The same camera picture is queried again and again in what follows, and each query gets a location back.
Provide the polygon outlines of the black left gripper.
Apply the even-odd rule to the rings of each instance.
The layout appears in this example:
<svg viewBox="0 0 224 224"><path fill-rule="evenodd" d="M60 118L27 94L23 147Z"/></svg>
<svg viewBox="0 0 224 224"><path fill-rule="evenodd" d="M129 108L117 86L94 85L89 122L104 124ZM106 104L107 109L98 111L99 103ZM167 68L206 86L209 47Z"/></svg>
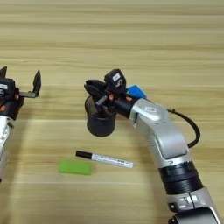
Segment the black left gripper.
<svg viewBox="0 0 224 224"><path fill-rule="evenodd" d="M0 69L0 78L5 78L7 66ZM20 92L9 95L0 90L0 116L8 116L12 120L16 120L18 112L24 104L24 98L36 98L39 96L41 89L41 73L37 71L33 80L33 90L28 92Z"/></svg>

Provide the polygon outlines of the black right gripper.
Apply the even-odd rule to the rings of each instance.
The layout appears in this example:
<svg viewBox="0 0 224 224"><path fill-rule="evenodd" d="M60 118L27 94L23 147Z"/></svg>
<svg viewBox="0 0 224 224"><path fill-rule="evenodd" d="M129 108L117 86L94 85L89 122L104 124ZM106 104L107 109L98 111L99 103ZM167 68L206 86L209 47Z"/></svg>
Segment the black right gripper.
<svg viewBox="0 0 224 224"><path fill-rule="evenodd" d="M101 108L107 103L108 109L126 118L130 117L130 112L139 97L128 94L116 94L111 89L106 88L106 83L100 80L87 80L85 88L90 88L89 101L97 108Z"/></svg>

